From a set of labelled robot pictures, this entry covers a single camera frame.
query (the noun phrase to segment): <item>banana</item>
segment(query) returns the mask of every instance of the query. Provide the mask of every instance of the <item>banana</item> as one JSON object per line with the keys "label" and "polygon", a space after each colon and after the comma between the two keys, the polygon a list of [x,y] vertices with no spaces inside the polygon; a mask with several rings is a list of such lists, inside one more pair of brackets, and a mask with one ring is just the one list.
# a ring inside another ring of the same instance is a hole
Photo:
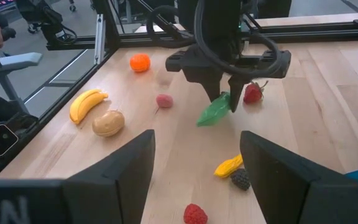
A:
{"label": "banana", "polygon": [[70,106],[70,119],[75,124],[79,124],[90,109],[98,105],[105,98],[109,97],[107,93],[101,93],[101,90],[88,90],[77,97]]}

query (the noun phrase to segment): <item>raspberry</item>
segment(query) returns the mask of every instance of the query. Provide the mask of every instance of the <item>raspberry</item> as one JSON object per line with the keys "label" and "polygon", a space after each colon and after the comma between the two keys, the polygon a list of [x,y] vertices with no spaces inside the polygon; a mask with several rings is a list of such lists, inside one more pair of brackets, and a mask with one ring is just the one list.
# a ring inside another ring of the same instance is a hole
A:
{"label": "raspberry", "polygon": [[239,187],[241,190],[248,190],[248,188],[251,186],[248,179],[248,173],[245,169],[238,169],[234,171],[230,178],[231,182],[233,182],[233,184]]}
{"label": "raspberry", "polygon": [[200,206],[191,203],[185,209],[183,220],[186,224],[206,224],[208,216]]}

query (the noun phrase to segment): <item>wooden tabletop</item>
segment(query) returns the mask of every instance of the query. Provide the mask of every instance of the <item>wooden tabletop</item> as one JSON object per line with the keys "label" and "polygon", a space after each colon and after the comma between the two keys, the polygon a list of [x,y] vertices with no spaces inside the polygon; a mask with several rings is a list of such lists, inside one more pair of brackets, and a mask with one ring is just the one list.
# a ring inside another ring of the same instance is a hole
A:
{"label": "wooden tabletop", "polygon": [[[324,17],[287,18],[299,24]],[[353,16],[331,16],[351,21]],[[182,72],[165,70],[175,50],[120,49],[74,96],[100,88],[107,101],[73,124],[69,107],[74,98],[0,173],[0,178],[69,177],[98,162],[145,129],[154,129],[155,167],[142,223],[183,223],[189,203],[200,205],[208,223],[265,223],[255,195],[242,192],[229,179],[213,175],[224,160],[239,153],[239,136],[251,130],[321,165],[346,173],[358,169],[358,42],[280,44],[292,53],[283,80],[270,80],[264,100],[240,105],[217,125],[197,128],[196,120],[210,104],[201,85],[188,83]],[[248,54],[265,48],[251,45]],[[147,53],[151,69],[134,74],[129,59]],[[221,82],[228,90],[227,77]],[[159,93],[173,96],[174,106],[158,109]],[[106,110],[119,110],[125,128],[116,136],[93,134],[92,121]]]}

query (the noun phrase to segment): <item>strawberry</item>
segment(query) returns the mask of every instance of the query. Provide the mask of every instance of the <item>strawberry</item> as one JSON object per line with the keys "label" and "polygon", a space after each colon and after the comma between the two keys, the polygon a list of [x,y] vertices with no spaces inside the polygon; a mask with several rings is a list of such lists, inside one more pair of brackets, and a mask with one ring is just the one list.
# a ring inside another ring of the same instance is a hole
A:
{"label": "strawberry", "polygon": [[260,87],[257,82],[251,82],[251,84],[247,85],[246,92],[244,93],[244,103],[252,104],[262,99],[264,97],[264,87],[268,82],[269,81],[266,81],[262,87]]}
{"label": "strawberry", "polygon": [[206,224],[208,216],[200,206],[191,203],[185,209],[183,220],[186,224]]}

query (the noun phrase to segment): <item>toy orange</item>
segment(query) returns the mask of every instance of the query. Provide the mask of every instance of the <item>toy orange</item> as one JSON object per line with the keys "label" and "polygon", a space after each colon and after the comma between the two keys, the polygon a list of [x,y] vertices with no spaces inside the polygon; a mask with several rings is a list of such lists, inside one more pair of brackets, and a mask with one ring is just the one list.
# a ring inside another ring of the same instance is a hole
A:
{"label": "toy orange", "polygon": [[150,58],[147,54],[135,54],[129,63],[135,72],[144,72],[150,68]]}

